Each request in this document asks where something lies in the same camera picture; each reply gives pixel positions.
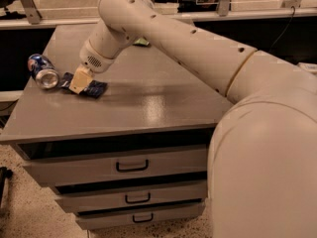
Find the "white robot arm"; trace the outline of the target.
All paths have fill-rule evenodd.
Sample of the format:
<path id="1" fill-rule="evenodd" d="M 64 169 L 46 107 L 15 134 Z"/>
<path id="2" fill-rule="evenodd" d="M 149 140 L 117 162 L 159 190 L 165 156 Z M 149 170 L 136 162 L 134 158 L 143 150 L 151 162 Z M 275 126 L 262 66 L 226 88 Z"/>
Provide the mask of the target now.
<path id="1" fill-rule="evenodd" d="M 98 0 L 81 67 L 104 72 L 144 38 L 232 102 L 208 152 L 213 238 L 317 238 L 317 76 L 157 13 Z"/>

